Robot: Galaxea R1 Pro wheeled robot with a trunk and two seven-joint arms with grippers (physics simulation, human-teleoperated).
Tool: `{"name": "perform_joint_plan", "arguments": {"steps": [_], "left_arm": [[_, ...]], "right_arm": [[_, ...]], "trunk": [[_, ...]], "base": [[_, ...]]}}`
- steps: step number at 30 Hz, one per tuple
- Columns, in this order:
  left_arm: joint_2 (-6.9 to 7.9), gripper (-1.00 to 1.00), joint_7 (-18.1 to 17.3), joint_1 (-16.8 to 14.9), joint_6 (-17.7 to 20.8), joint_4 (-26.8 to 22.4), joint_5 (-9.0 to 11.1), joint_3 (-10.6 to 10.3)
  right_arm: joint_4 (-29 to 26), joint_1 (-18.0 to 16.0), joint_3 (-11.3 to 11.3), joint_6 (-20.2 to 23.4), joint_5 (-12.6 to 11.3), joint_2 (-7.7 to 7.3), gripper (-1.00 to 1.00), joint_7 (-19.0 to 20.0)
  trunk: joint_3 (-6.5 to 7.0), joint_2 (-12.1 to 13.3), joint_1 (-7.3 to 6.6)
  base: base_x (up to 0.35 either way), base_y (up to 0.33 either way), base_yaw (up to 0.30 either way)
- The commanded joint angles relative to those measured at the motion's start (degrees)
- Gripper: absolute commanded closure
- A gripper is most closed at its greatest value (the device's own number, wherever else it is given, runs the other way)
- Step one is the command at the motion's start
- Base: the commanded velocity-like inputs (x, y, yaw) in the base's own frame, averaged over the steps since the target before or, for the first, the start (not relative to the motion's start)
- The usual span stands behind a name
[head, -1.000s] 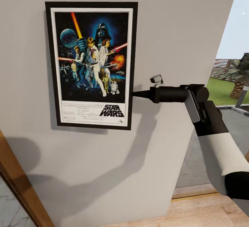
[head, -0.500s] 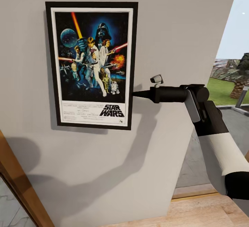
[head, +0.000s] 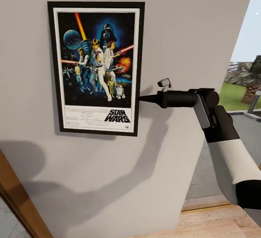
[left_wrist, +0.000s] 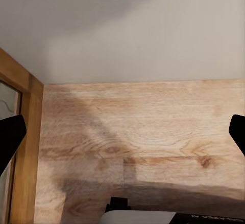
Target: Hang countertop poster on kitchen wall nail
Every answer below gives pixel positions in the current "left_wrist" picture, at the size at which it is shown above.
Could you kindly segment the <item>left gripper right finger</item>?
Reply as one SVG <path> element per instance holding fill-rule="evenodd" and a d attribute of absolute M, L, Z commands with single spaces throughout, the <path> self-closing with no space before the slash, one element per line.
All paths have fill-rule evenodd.
<path fill-rule="evenodd" d="M 229 134 L 245 155 L 245 117 L 234 114 L 232 116 Z"/>

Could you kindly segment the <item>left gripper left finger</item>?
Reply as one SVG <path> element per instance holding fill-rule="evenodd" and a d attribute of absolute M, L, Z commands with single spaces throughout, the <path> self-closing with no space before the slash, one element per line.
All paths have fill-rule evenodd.
<path fill-rule="evenodd" d="M 0 175 L 27 133 L 22 115 L 0 120 Z"/>

